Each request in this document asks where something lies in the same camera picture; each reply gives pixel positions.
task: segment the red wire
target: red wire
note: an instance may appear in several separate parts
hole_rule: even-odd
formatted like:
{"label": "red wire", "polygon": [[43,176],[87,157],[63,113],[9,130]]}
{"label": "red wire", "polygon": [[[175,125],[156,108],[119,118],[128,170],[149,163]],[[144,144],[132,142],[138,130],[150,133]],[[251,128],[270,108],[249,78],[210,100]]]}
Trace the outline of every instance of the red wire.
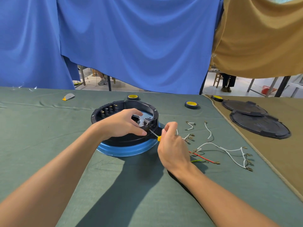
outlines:
{"label": "red wire", "polygon": [[191,151],[189,151],[191,154],[194,154],[194,155],[196,155],[196,156],[199,156],[200,158],[203,158],[203,159],[205,159],[206,161],[209,161],[209,162],[211,162],[211,163],[214,163],[213,161],[211,161],[211,160],[208,160],[208,159],[206,159],[206,158],[204,158],[204,157],[202,157],[201,155],[198,155],[198,154],[196,154],[196,153],[193,153],[193,152],[191,152]]}

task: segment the person's left hand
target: person's left hand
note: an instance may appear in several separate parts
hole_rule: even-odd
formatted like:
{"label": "person's left hand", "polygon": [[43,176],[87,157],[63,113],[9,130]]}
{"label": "person's left hand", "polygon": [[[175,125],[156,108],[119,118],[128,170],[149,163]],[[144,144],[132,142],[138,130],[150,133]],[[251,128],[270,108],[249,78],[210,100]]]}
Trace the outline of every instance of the person's left hand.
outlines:
{"label": "person's left hand", "polygon": [[131,119],[132,115],[142,116],[143,113],[135,108],[124,109],[95,123],[95,125],[105,140],[110,137],[121,137],[129,133],[139,136],[147,135],[146,131],[141,129],[139,124]]}

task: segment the person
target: person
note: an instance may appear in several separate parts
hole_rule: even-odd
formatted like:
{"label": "person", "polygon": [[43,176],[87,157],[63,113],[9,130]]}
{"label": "person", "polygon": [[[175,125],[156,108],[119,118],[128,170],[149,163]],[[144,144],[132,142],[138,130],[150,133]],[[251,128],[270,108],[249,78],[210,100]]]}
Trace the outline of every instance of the person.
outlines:
{"label": "person", "polygon": [[[0,226],[54,227],[100,142],[128,133],[147,134],[131,119],[133,114],[142,116],[136,109],[126,109],[91,125],[0,204]],[[217,227],[242,227],[243,223],[246,227],[278,227],[192,164],[185,141],[176,135],[177,127],[176,122],[169,122],[162,130],[159,158],[195,196]]]}
{"label": "person", "polygon": [[98,70],[96,70],[96,73],[101,78],[101,80],[98,82],[98,85],[105,85],[105,84],[107,84],[108,80],[105,78],[105,75],[102,72],[98,71]]}
{"label": "person", "polygon": [[223,92],[231,92],[231,87],[235,85],[236,82],[236,76],[231,76],[226,73],[221,73],[223,76],[223,84],[221,91]]}

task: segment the shoe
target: shoe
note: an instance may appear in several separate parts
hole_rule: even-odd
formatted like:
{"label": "shoe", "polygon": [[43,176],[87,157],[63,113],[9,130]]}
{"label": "shoe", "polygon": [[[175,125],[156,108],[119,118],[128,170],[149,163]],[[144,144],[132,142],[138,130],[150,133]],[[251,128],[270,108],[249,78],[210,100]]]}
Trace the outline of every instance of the shoe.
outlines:
{"label": "shoe", "polygon": [[101,79],[100,82],[98,82],[99,85],[104,85],[104,84],[107,84],[107,80],[105,79]]}

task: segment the blue metal base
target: blue metal base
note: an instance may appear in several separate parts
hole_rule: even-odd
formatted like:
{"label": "blue metal base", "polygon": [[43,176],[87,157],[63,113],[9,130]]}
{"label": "blue metal base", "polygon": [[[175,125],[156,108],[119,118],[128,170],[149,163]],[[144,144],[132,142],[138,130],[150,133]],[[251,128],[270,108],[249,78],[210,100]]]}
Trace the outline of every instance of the blue metal base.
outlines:
{"label": "blue metal base", "polygon": [[156,139],[150,139],[146,142],[143,142],[135,146],[125,146],[125,147],[109,146],[104,143],[100,143],[100,145],[97,147],[97,150],[109,156],[129,157],[148,151],[154,145],[156,145],[157,142],[158,141]]}

